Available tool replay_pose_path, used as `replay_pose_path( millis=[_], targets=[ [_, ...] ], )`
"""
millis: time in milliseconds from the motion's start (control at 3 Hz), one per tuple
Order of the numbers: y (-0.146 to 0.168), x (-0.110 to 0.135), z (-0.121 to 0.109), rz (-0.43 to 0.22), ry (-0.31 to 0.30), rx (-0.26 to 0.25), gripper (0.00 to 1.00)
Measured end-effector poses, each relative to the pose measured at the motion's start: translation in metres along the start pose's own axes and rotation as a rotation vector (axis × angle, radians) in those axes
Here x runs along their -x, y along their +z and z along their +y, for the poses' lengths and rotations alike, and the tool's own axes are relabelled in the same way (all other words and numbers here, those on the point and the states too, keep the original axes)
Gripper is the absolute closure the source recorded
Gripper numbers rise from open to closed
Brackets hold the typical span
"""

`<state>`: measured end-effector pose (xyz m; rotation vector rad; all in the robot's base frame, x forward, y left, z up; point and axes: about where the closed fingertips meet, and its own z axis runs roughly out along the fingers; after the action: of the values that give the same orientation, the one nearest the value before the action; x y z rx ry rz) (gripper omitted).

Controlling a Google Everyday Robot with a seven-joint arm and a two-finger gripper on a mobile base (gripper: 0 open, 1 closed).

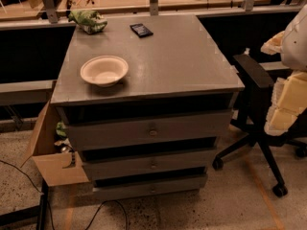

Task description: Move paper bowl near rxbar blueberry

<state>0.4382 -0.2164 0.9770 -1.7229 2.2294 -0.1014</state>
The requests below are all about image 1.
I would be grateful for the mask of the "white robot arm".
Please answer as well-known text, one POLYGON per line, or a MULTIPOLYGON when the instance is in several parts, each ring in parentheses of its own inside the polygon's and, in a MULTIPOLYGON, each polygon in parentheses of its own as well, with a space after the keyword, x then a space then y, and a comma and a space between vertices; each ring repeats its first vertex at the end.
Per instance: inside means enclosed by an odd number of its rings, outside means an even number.
POLYGON ((279 53, 282 64, 293 70, 288 78, 278 78, 274 84, 264 126, 267 134, 279 136, 307 109, 307 5, 284 31, 265 42, 261 51, 268 55, 279 53))

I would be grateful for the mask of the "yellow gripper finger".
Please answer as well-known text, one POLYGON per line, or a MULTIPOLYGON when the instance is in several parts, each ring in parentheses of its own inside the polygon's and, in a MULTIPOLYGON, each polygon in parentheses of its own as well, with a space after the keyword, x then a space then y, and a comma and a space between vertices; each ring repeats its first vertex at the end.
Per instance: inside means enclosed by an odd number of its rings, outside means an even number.
POLYGON ((281 53, 281 45, 284 31, 274 35, 271 39, 265 42, 260 51, 267 55, 275 55, 281 53))
POLYGON ((288 78, 278 78, 273 86, 264 130, 272 136, 287 132, 307 108, 307 73, 294 71, 288 78))

